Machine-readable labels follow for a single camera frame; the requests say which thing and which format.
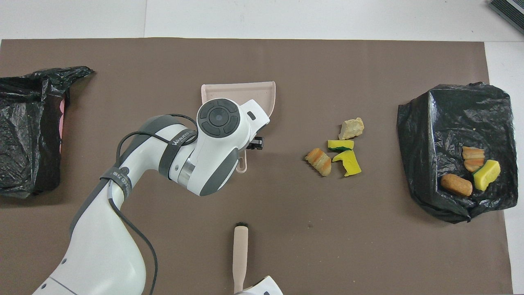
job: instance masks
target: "yellow sponge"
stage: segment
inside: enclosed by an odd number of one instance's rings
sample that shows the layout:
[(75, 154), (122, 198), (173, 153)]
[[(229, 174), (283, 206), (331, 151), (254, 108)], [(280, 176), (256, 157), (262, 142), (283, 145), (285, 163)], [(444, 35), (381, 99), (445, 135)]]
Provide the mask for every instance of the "yellow sponge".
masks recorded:
[(485, 191), (488, 185), (497, 179), (500, 174), (500, 164), (495, 160), (487, 160), (477, 172), (473, 174), (475, 188)]
[(327, 140), (327, 148), (333, 151), (349, 151), (355, 146), (352, 140)]
[(352, 150), (344, 151), (333, 158), (333, 162), (342, 160), (342, 165), (346, 169), (344, 176), (355, 175), (362, 172), (362, 169), (358, 165), (355, 152)]

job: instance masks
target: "brown mat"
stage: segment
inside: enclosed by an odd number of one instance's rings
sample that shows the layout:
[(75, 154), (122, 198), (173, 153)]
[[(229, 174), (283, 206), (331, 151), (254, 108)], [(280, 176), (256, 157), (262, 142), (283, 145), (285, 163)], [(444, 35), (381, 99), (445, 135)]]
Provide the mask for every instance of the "brown mat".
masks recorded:
[[(482, 43), (2, 41), (1, 76), (78, 65), (96, 74), (72, 89), (62, 183), (30, 201), (0, 201), (0, 293), (31, 293), (51, 274), (125, 134), (158, 114), (195, 117), (203, 83), (272, 80), (275, 111), (264, 149), (248, 151), (247, 173), (197, 197), (149, 171), (124, 204), (157, 251), (155, 294), (232, 294), (237, 222), (249, 224), (245, 286), (271, 275), (286, 295), (512, 293), (502, 212), (457, 225), (426, 214), (409, 197), (396, 136), (398, 104), (440, 83), (488, 82)], [(303, 157), (327, 150), (355, 117), (366, 126), (355, 140), (363, 172), (344, 178), (338, 162), (321, 177)], [(149, 290), (152, 258), (134, 237)]]

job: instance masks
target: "black cable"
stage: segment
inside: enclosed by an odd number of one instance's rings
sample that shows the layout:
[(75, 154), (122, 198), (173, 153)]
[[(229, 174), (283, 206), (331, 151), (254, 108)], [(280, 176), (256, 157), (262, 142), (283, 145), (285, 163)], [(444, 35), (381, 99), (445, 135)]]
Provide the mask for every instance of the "black cable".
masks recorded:
[(115, 167), (120, 167), (120, 150), (122, 149), (122, 144), (124, 144), (124, 142), (130, 138), (131, 136), (133, 135), (148, 135), (148, 136), (151, 136), (151, 137), (154, 137), (156, 139), (159, 139), (159, 140), (162, 140), (163, 142), (165, 143), (169, 143), (169, 140), (161, 137), (161, 136), (158, 136), (154, 133), (150, 133), (150, 132), (144, 132), (144, 131), (134, 131), (134, 132), (131, 132), (130, 134), (124, 136), (124, 138), (122, 138), (122, 140), (120, 140), (120, 142), (118, 143), (118, 147), (116, 148), (116, 163), (115, 163)]
[(155, 274), (153, 275), (153, 283), (151, 284), (151, 290), (149, 292), (149, 295), (153, 294), (153, 290), (155, 288), (155, 283), (157, 281), (157, 273), (158, 273), (158, 260), (157, 260), (157, 254), (155, 252), (155, 249), (153, 248), (153, 245), (151, 242), (146, 238), (146, 236), (133, 224), (129, 219), (127, 219), (124, 214), (116, 207), (115, 202), (113, 201), (113, 198), (109, 199), (109, 204), (111, 204), (111, 208), (113, 208), (113, 211), (120, 217), (120, 219), (125, 222), (134, 232), (136, 232), (140, 238), (142, 238), (147, 246), (149, 246), (149, 249), (151, 250), (151, 253), (153, 254), (153, 260), (155, 262)]
[(184, 118), (184, 119), (188, 119), (196, 127), (196, 134), (195, 134), (195, 136), (192, 139), (184, 142), (182, 144), (182, 146), (191, 144), (191, 143), (195, 142), (195, 140), (197, 140), (197, 137), (198, 137), (198, 126), (197, 126), (197, 122), (195, 120), (193, 120), (193, 118), (191, 118), (190, 116), (183, 115), (183, 114), (167, 114), (167, 115), (170, 115), (170, 116), (173, 116), (173, 117), (181, 117), (181, 118)]
[[(197, 127), (197, 122), (195, 122), (195, 120), (193, 120), (191, 117), (189, 116), (186, 116), (186, 115), (183, 115), (183, 114), (168, 114), (170, 116), (173, 116), (173, 117), (182, 117), (182, 118), (185, 118), (185, 119), (188, 119), (189, 121), (191, 121), (196, 127)], [(144, 132), (144, 131), (134, 131), (134, 132), (131, 132), (130, 134), (124, 136), (122, 138), (122, 140), (120, 140), (120, 142), (118, 143), (118, 146), (116, 148), (116, 161), (115, 161), (115, 167), (120, 167), (121, 165), (121, 162), (120, 162), (120, 156), (121, 156), (121, 150), (122, 150), (122, 145), (124, 144), (124, 142), (130, 138), (131, 136), (133, 135), (148, 135), (148, 136), (151, 136), (153, 138), (156, 138), (156, 139), (159, 139), (165, 143), (169, 143), (169, 140), (161, 137), (161, 136), (158, 136), (154, 133), (150, 133), (150, 132)], [(182, 145), (188, 145), (188, 144), (191, 144), (193, 143), (195, 140), (197, 140), (197, 137), (198, 137), (198, 127), (196, 129), (196, 134), (195, 136), (190, 139), (190, 140), (187, 140), (186, 142), (184, 142)], [(113, 198), (110, 198), (109, 199), (109, 204), (111, 205), (111, 208), (113, 209), (113, 211), (116, 213), (116, 215), (118, 215), (120, 217), (120, 219), (125, 223), (127, 224), (134, 232), (136, 232), (140, 238), (142, 238), (144, 240), (144, 242), (146, 242), (147, 246), (149, 247), (149, 249), (151, 250), (151, 253), (153, 255), (153, 260), (155, 262), (155, 274), (153, 275), (153, 282), (151, 284), (151, 290), (149, 292), (149, 295), (152, 295), (153, 294), (153, 290), (155, 288), (155, 283), (157, 281), (157, 273), (158, 273), (158, 259), (157, 259), (157, 254), (155, 252), (155, 249), (153, 248), (153, 245), (151, 244), (151, 242), (146, 238), (146, 236), (129, 220), (127, 219), (124, 214), (118, 209), (118, 207), (116, 207), (115, 205), (115, 202), (113, 201)]]

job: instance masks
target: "black strap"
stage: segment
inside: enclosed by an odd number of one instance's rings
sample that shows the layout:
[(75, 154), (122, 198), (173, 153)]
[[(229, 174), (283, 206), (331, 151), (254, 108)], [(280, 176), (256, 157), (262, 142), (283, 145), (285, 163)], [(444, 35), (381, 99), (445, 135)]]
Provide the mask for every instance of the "black strap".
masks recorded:
[(118, 184), (124, 193), (124, 199), (127, 199), (127, 196), (131, 193), (131, 189), (133, 189), (133, 185), (129, 177), (127, 177), (127, 174), (117, 167), (107, 169), (107, 171), (100, 176), (100, 179), (112, 180)]
[(184, 145), (184, 142), (196, 134), (197, 133), (191, 129), (184, 129), (171, 141), (169, 141), (166, 149), (164, 150), (164, 153), (162, 154), (162, 158), (160, 158), (160, 163), (158, 164), (158, 172), (160, 172), (161, 175), (165, 176), (169, 180), (172, 180), (169, 178), (169, 170), (173, 164), (174, 157), (177, 156), (178, 151), (180, 151), (180, 148)]

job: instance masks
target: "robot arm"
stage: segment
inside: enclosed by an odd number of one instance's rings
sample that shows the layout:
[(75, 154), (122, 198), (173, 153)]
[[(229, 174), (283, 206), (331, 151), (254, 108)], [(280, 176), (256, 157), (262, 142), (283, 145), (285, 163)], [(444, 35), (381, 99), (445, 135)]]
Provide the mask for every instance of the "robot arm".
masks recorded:
[[(164, 140), (137, 135), (104, 173), (71, 224), (71, 242), (63, 260), (34, 294), (141, 294), (144, 260), (108, 199), (120, 209), (149, 169), (197, 195), (212, 194), (231, 177), (239, 151), (267, 123), (269, 118), (255, 101), (239, 106), (228, 99), (210, 100), (199, 109), (196, 140), (194, 131), (170, 115), (149, 119), (140, 131)], [(269, 292), (275, 289), (272, 284), (278, 289), (270, 277), (260, 284), (270, 286), (262, 287), (269, 295), (281, 294)], [(246, 294), (265, 294), (252, 291)]]

